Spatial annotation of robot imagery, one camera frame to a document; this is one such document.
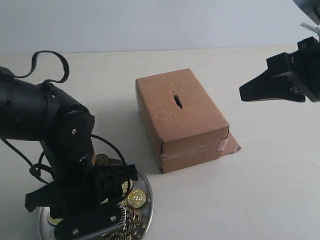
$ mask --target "table surface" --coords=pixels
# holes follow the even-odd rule
[[[95,115],[94,133],[114,143],[147,175],[154,215],[146,240],[314,240],[320,235],[320,105],[245,103],[239,86],[267,67],[266,58],[295,46],[65,54],[69,80],[59,85]],[[30,55],[0,56],[16,75]],[[160,174],[140,119],[135,79],[190,68],[220,108],[242,146],[234,155]],[[39,57],[27,79],[62,76],[59,60]],[[34,162],[37,142],[11,141]],[[96,153],[115,153],[94,141]],[[0,144],[0,239],[35,240],[37,212],[25,194],[42,186],[28,165]]]

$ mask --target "silver tray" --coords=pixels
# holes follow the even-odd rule
[[[111,159],[111,165],[122,165],[120,160]],[[146,175],[138,168],[138,181],[134,182],[134,189],[142,189],[146,196],[147,201],[143,207],[139,208],[143,213],[143,222],[139,227],[137,227],[131,234],[131,240],[141,240],[144,238],[148,228],[150,226],[153,211],[154,211],[154,196],[150,183]],[[38,240],[56,240],[54,237],[55,227],[48,222],[48,215],[50,214],[49,207],[41,207],[39,209],[39,217],[37,223],[37,239]]]

